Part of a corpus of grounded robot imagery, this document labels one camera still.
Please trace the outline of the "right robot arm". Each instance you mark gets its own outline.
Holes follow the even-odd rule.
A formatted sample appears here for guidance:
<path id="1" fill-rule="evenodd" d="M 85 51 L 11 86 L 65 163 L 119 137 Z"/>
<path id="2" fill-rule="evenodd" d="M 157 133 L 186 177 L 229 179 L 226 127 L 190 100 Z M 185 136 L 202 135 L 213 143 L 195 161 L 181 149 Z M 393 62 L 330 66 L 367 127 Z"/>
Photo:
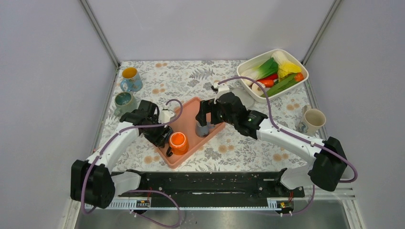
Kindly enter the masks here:
<path id="1" fill-rule="evenodd" d="M 232 92 L 221 95 L 217 100 L 200 101 L 196 121 L 206 126 L 207 115 L 210 115 L 213 125 L 227 123 L 241 135 L 283 147 L 307 162 L 305 166 L 284 168 L 276 176 L 274 190 L 282 197 L 293 189 L 309 185 L 333 192 L 347 167 L 338 139 L 329 137 L 322 140 L 283 127 L 268 115 L 247 109 Z"/>

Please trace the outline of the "cream floral tall mug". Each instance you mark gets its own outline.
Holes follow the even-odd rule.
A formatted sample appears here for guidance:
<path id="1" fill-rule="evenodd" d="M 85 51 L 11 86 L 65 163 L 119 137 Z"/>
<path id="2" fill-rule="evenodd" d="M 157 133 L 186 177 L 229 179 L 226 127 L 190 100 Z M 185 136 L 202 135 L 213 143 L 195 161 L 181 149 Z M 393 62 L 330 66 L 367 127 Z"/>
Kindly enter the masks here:
<path id="1" fill-rule="evenodd" d="M 308 136 L 314 136 L 325 124 L 325 114 L 310 105 L 306 105 L 302 108 L 302 118 L 298 123 L 297 131 Z"/>

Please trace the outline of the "grey small mug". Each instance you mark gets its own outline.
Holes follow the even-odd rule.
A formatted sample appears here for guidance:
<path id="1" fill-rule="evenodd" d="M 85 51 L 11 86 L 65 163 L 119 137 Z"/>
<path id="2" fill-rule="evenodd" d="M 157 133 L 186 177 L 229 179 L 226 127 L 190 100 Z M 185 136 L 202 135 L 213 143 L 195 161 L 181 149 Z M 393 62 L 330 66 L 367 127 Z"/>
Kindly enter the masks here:
<path id="1" fill-rule="evenodd" d="M 210 122 L 205 126 L 201 126 L 199 122 L 196 122 L 195 133 L 198 137 L 207 137 L 212 129 L 215 128 L 215 125 Z"/>

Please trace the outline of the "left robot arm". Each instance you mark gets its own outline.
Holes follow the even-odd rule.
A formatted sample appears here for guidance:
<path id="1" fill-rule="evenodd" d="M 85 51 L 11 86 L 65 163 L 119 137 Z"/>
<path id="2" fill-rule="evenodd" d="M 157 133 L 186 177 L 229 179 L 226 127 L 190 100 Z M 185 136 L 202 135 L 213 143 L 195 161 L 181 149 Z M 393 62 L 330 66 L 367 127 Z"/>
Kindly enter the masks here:
<path id="1" fill-rule="evenodd" d="M 172 132 L 170 124 L 180 114 L 163 109 L 150 101 L 141 100 L 138 108 L 120 117 L 120 123 L 113 135 L 86 160 L 76 160 L 71 166 L 70 198 L 81 202 L 84 213 L 85 204 L 94 208 L 107 208 L 114 197 L 132 191 L 143 196 L 148 191 L 147 181 L 138 172 L 123 172 L 112 175 L 119 158 L 129 145 L 143 136 L 154 146 L 163 147 Z"/>

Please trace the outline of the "light blue butterfly mug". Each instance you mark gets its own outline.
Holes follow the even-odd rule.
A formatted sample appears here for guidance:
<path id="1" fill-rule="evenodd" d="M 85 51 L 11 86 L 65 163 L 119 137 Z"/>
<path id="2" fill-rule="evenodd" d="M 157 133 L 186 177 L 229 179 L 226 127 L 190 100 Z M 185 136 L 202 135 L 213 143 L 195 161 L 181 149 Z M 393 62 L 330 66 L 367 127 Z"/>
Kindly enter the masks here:
<path id="1" fill-rule="evenodd" d="M 120 83 L 120 88 L 123 92 L 138 92 L 142 89 L 143 83 L 138 70 L 134 67 L 129 67 L 122 72 L 123 80 Z"/>

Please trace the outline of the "orange mug black handle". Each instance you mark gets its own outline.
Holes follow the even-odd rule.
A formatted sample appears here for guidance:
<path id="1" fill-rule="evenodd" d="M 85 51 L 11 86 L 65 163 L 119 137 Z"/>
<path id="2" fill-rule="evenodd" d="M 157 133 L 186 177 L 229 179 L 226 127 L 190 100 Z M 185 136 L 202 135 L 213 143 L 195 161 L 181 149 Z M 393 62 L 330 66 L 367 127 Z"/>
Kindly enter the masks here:
<path id="1" fill-rule="evenodd" d="M 189 141 L 187 136 L 182 132 L 175 132 L 169 137 L 169 147 L 166 151 L 166 156 L 184 155 L 189 150 Z"/>

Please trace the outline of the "teal green round mug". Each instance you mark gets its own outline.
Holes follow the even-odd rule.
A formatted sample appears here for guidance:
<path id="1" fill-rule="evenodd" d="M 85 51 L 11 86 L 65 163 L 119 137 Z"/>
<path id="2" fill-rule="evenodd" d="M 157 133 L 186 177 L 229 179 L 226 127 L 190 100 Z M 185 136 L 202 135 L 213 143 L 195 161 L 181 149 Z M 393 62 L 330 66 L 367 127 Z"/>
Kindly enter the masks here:
<path id="1" fill-rule="evenodd" d="M 117 117 L 121 117 L 123 114 L 127 112 L 132 112 L 137 108 L 137 102 L 135 97 L 132 93 L 129 92 L 121 92 L 119 93 L 115 99 L 114 103 L 116 108 L 114 110 L 114 115 Z"/>

